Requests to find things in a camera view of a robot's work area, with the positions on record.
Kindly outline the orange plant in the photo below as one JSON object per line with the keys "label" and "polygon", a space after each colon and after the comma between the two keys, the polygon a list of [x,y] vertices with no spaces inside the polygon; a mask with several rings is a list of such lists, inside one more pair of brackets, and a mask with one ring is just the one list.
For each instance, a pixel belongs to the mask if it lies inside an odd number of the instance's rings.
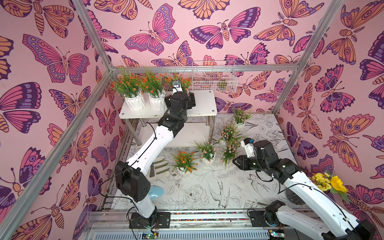
{"label": "orange plant", "polygon": [[160,79],[149,70],[146,70],[143,77],[143,90],[149,94],[149,102],[154,111],[162,112],[166,110],[164,86]]}
{"label": "orange plant", "polygon": [[163,87],[166,92],[170,92],[174,89],[174,82],[179,83],[179,86],[182,88],[183,92],[187,93],[189,87],[192,84],[192,80],[184,78],[183,75],[170,74],[162,77]]}
{"label": "orange plant", "polygon": [[174,164],[172,166],[172,173],[181,174],[188,178],[197,171],[196,166],[198,163],[195,161],[195,153],[178,151],[177,155],[172,155]]}
{"label": "orange plant", "polygon": [[115,91],[132,111],[142,110],[146,102],[141,88],[141,77],[127,71],[123,66],[119,66],[119,70],[121,73],[118,79],[113,82]]}

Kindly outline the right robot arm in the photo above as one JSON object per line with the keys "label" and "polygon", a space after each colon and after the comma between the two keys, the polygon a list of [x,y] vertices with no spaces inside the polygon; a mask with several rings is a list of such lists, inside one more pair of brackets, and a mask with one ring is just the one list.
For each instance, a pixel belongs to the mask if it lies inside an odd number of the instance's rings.
{"label": "right robot arm", "polygon": [[263,172],[296,194],[320,217],[312,219],[276,200],[264,212],[271,227],[288,225],[314,240],[372,240],[376,228],[369,220],[359,220],[323,193],[292,160],[279,158],[272,143],[245,138],[246,154],[233,160],[241,170]]}

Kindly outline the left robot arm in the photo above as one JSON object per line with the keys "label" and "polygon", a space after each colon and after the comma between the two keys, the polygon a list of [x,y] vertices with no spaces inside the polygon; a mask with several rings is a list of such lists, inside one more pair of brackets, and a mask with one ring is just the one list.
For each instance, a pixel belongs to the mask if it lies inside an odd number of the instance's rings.
{"label": "left robot arm", "polygon": [[115,166],[117,188],[131,200],[137,209],[141,225],[151,228],[156,225],[157,207],[149,192],[151,184],[146,175],[159,153],[170,143],[187,121],[187,110],[196,106],[195,94],[174,92],[166,97],[168,109],[153,128],[154,133],[148,141],[125,162]]}

